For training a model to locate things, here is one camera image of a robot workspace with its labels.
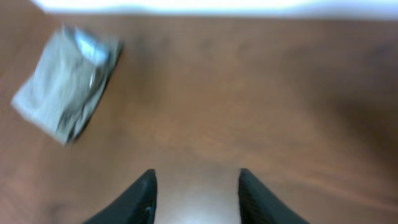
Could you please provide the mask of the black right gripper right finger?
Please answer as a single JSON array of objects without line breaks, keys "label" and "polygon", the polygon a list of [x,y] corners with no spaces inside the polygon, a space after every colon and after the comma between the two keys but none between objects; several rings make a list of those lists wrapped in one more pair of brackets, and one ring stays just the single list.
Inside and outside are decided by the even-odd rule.
[{"label": "black right gripper right finger", "polygon": [[238,198],[242,224],[308,224],[249,169],[240,169]]}]

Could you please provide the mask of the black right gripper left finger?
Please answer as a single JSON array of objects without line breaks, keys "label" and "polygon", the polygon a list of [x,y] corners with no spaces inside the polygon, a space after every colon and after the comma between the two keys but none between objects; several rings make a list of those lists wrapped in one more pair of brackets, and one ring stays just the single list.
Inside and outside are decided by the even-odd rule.
[{"label": "black right gripper left finger", "polygon": [[154,169],[148,169],[115,201],[84,224],[154,224],[156,207],[156,174]]}]

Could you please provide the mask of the light green khaki shorts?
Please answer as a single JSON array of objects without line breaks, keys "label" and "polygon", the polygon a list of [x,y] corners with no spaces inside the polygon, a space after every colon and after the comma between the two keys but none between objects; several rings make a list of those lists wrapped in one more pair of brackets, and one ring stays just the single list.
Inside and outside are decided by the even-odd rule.
[{"label": "light green khaki shorts", "polygon": [[94,113],[122,47],[118,38],[63,26],[46,43],[12,106],[60,144],[74,141]]}]

